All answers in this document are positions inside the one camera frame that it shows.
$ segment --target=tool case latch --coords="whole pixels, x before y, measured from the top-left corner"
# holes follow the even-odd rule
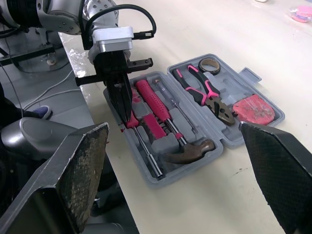
[[[239,74],[245,81],[247,81],[252,86],[254,86],[255,84],[257,84],[262,80],[257,74],[255,74],[248,67],[245,67],[243,70],[241,70]]]

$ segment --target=red hammer handle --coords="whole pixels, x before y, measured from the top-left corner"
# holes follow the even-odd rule
[[[140,80],[136,83],[136,89],[139,91],[143,99],[150,106],[154,114],[161,120],[171,119],[166,106],[159,97],[154,93],[146,80]]]

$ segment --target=hammer head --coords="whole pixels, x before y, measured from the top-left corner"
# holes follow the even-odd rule
[[[200,145],[186,144],[183,146],[183,153],[166,154],[164,160],[174,164],[189,164],[200,160],[206,152],[215,149],[215,144],[211,140],[205,140]]]

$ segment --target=white cable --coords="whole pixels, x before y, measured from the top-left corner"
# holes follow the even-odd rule
[[[66,90],[66,91],[63,91],[63,92],[56,93],[56,94],[52,94],[52,95],[44,97],[43,99],[40,99],[40,100],[35,100],[32,103],[29,103],[27,107],[24,107],[24,110],[29,109],[31,106],[35,105],[36,103],[38,103],[40,101],[46,100],[46,99],[54,97],[56,95],[65,94],[65,93],[69,93],[69,92],[77,92],[77,91],[81,92],[80,89],[70,89],[70,90]]]
[[[49,92],[51,89],[53,89],[54,87],[58,86],[59,84],[62,84],[64,81],[66,81],[70,74],[73,72],[73,70],[70,71],[70,73],[67,75],[67,77],[65,77],[65,79],[63,79],[62,81],[60,81],[59,83],[56,83],[55,85],[49,87],[46,91],[44,91],[39,97],[37,97],[36,99],[32,100],[31,102],[29,102],[27,105],[24,106],[24,110],[27,110],[30,106],[32,106],[32,103],[34,103],[35,101],[37,101],[39,98],[41,98],[43,95],[45,95],[47,92]]]

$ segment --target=hammer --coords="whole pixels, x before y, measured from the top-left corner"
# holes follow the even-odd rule
[[[164,160],[175,164],[189,164],[203,158],[204,153],[215,149],[215,145],[211,140],[205,140],[200,145],[192,145],[187,143],[183,134],[179,132],[177,127],[171,121],[171,116],[166,106],[152,90],[146,80],[140,80],[136,83],[136,89],[140,92],[143,99],[152,109],[154,114],[169,127],[171,132],[175,134],[179,144],[183,149],[180,154],[167,154]]]

